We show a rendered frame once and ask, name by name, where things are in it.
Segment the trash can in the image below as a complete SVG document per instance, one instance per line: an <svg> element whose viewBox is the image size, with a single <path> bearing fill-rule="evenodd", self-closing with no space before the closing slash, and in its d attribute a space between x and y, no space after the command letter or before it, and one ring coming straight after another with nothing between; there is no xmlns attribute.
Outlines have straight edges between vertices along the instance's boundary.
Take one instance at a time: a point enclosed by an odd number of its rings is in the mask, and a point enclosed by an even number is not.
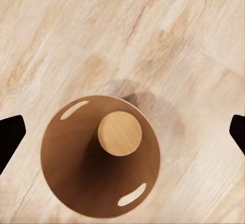
<svg viewBox="0 0 245 224"><path fill-rule="evenodd" d="M94 219L124 216L142 205L157 184L162 162L150 120L130 102L106 94L85 95L58 110L43 132L39 157L55 198ZM144 184L137 199L118 205Z"/></svg>

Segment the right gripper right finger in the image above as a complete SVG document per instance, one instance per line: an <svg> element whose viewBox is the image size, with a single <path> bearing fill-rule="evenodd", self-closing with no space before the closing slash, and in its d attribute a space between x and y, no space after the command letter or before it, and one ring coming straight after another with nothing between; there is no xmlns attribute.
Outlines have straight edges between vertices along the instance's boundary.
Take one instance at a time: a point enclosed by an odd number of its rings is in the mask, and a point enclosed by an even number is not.
<svg viewBox="0 0 245 224"><path fill-rule="evenodd" d="M245 117L235 114L229 132L245 155Z"/></svg>

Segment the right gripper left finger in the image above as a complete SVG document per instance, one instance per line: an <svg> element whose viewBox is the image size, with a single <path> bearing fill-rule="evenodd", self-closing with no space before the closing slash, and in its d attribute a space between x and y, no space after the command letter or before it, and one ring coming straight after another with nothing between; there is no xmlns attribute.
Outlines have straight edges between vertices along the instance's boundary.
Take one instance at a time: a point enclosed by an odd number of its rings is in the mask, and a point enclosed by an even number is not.
<svg viewBox="0 0 245 224"><path fill-rule="evenodd" d="M0 120L0 175L26 135L23 116Z"/></svg>

